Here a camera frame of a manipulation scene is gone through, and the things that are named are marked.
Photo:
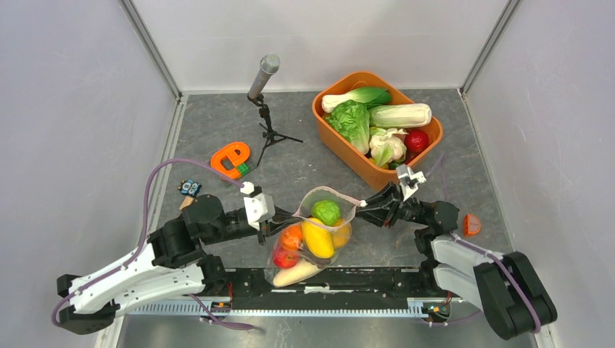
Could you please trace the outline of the small orange toy pumpkin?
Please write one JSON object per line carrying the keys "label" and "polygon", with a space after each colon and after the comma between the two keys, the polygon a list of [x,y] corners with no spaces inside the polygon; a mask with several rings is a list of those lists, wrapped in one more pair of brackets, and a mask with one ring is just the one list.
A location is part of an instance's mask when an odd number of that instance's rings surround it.
{"label": "small orange toy pumpkin", "polygon": [[280,245],[288,251],[297,251],[301,248],[303,242],[302,226],[294,224],[286,227],[279,237]]}

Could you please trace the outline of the yellow toy lemon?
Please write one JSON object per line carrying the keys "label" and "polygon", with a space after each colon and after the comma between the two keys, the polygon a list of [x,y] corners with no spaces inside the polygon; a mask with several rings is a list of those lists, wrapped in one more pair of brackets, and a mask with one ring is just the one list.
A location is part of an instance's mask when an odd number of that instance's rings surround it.
{"label": "yellow toy lemon", "polygon": [[313,217],[303,220],[303,242],[315,257],[328,259],[334,256],[335,248],[332,244],[331,233],[324,226]]}

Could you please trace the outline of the clear zip top bag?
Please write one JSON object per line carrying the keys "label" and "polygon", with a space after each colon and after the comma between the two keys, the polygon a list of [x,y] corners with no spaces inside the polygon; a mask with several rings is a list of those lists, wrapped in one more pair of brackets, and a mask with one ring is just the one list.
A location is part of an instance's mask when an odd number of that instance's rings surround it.
{"label": "clear zip top bag", "polygon": [[306,281],[331,266],[352,237],[352,220],[366,201],[327,186],[309,191],[278,228],[265,279],[275,288]]}

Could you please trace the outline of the green bumpy custard apple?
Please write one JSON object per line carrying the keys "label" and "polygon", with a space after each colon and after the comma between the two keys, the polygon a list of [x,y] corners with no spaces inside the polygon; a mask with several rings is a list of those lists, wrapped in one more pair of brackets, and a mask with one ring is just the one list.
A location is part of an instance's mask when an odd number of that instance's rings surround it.
{"label": "green bumpy custard apple", "polygon": [[342,211],[339,204],[330,199],[316,202],[311,207],[311,217],[327,226],[336,226],[342,220]]}

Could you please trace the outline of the yellow orange toy fruit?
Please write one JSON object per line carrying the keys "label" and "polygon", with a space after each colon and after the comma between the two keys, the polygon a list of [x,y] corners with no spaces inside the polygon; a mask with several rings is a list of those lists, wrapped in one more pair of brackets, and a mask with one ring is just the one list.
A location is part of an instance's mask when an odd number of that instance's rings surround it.
{"label": "yellow orange toy fruit", "polygon": [[345,223],[343,219],[338,219],[335,222],[335,231],[331,232],[331,240],[335,249],[345,246],[352,235],[352,226],[350,223]]}

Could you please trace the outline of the white daikon radish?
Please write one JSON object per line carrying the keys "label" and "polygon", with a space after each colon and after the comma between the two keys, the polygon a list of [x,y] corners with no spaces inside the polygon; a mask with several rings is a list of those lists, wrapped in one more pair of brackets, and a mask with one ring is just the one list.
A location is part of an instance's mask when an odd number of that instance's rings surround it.
{"label": "white daikon radish", "polygon": [[295,266],[277,272],[273,277],[272,284],[276,288],[289,286],[304,281],[322,270],[323,268],[319,268],[317,265],[301,259]]}

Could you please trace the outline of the red toy apple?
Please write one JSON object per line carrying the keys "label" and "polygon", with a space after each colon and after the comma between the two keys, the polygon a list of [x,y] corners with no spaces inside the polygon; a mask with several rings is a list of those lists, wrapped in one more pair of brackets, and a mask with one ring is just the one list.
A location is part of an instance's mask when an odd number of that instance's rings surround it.
{"label": "red toy apple", "polygon": [[272,256],[273,264],[280,269],[293,268],[299,260],[300,256],[296,251],[286,250],[282,247],[275,249]]}

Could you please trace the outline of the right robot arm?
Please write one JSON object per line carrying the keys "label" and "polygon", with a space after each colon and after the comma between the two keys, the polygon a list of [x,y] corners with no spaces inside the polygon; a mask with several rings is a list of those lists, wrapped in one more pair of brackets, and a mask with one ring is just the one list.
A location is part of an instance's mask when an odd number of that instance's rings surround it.
{"label": "right robot arm", "polygon": [[556,306],[528,256],[494,252],[462,239],[456,234],[459,212],[449,202],[406,197],[389,183],[362,202],[356,215],[378,227],[400,221],[419,224],[414,241],[425,256],[418,277],[422,292],[460,296],[483,313],[500,338],[536,334],[557,321]]}

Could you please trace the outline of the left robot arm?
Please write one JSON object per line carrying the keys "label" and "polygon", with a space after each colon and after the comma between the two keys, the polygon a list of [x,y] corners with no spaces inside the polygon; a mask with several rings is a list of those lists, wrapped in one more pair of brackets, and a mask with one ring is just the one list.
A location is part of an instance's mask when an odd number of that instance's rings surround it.
{"label": "left robot arm", "polygon": [[226,212],[216,196],[197,197],[126,256],[89,275],[60,276],[57,293],[62,301],[52,312],[52,323],[86,335],[159,300],[228,295],[230,280],[222,259],[204,247],[249,236],[264,244],[267,237],[301,221],[279,207],[265,207],[265,219],[251,225],[244,208]]}

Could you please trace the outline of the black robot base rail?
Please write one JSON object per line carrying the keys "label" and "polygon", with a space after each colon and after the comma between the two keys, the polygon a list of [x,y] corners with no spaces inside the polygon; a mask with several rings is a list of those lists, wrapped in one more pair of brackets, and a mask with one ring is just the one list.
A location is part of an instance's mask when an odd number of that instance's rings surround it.
{"label": "black robot base rail", "polygon": [[408,299],[445,302],[447,291],[427,284],[417,268],[327,268],[290,286],[274,287],[262,268],[236,268],[226,282],[200,292],[228,297],[234,310],[397,310]]}

